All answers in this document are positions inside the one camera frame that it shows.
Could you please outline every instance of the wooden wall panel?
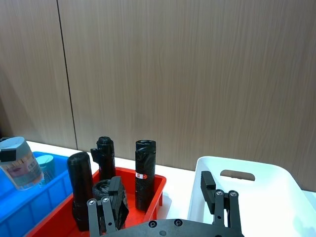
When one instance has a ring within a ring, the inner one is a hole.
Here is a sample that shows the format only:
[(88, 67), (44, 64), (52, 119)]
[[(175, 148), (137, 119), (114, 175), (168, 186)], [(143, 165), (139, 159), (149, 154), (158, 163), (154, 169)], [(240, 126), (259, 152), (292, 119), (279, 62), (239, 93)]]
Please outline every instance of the wooden wall panel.
[(76, 148), (55, 0), (0, 0), (0, 130)]
[(314, 0), (59, 0), (78, 147), (267, 162), (316, 191)]

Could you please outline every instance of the red plastic bin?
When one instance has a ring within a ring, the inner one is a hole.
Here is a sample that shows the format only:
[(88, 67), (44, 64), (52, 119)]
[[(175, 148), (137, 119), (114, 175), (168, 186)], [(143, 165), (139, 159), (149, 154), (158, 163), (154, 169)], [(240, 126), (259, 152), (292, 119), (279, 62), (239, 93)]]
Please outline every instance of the red plastic bin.
[[(159, 206), (162, 206), (162, 190), (166, 178), (155, 175), (155, 195), (147, 212), (135, 208), (135, 170), (116, 168), (116, 175), (121, 176), (126, 189), (129, 214), (125, 227), (131, 227), (143, 222), (155, 220)], [(99, 172), (93, 175), (93, 182), (99, 181)], [(80, 232), (72, 216), (73, 195), (71, 194), (57, 206), (45, 219), (38, 223), (28, 234), (28, 237), (88, 237), (89, 232)]]

